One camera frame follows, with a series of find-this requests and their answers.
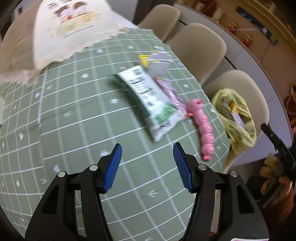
yellow plastic bag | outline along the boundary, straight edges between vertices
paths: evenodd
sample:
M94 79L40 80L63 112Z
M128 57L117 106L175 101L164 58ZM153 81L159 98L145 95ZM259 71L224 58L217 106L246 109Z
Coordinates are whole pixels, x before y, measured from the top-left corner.
M235 122L229 103L233 101L236 105L237 112L245 124L245 129ZM256 129L244 99L232 89L221 89L212 98L212 105L215 107L220 117L225 131L228 133L231 142L231 148L235 154L238 150L253 147L256 143Z

green tablecloth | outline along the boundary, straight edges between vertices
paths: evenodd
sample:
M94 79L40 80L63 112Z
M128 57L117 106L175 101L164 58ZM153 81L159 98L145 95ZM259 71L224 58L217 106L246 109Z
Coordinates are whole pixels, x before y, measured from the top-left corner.
M179 141L200 163L200 141L184 120L159 142L130 105L113 74L139 64L154 49L171 52L151 30L130 30L97 43L62 63L50 64L35 86L3 83L0 131L0 205L25 234L42 194L60 170L81 172L108 154L115 143L123 157L102 205L114 241L179 240L194 196L184 189L172 147ZM216 137L215 154L205 162L221 171L230 146L211 103L185 66L173 55L168 78L185 101L200 98ZM80 233L84 233L77 193Z

chair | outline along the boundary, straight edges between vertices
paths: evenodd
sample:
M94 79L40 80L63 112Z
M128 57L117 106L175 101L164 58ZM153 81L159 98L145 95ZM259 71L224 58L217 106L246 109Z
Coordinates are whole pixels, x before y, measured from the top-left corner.
M138 24L138 27L152 29L154 34L164 42L175 27L180 15L179 9L166 4L159 4L147 14L143 21Z
M200 84L207 80L226 54L224 40L200 23L187 25L166 44Z
M258 140L263 133L260 128L261 124L268 124L269 121L268 106L259 87L245 72L230 70L220 75L216 80L207 83L203 90L208 98L212 99L218 90L224 88L235 90L245 100L255 124ZM230 150L223 172L226 172L245 151L243 149L239 151L238 155L235 155L234 151Z

floor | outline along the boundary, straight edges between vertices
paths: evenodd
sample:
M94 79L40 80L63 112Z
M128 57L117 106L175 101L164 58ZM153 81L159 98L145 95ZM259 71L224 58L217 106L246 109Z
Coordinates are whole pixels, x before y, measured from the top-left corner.
M261 167L264 164L264 160L255 161L239 166L235 166L233 168L229 169L229 172L234 170L236 171L242 180L247 183L249 177L259 176L259 172ZM219 221L219 208L220 208L220 192L217 192L216 198L215 198L215 206L214 206L214 214L213 214L213 221L212 221L212 227L211 231L216 232L218 227L218 221Z

pink toy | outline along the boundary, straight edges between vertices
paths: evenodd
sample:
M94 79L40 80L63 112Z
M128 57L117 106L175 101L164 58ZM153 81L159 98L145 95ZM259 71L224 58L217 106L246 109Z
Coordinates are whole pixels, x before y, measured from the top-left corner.
M202 108L203 101L200 99L192 99L187 104L188 116L193 117L195 124L198 125L198 130L201 135L203 160L211 160L211 155L215 152L213 144L215 137L212 134L212 127L208 123L208 117Z

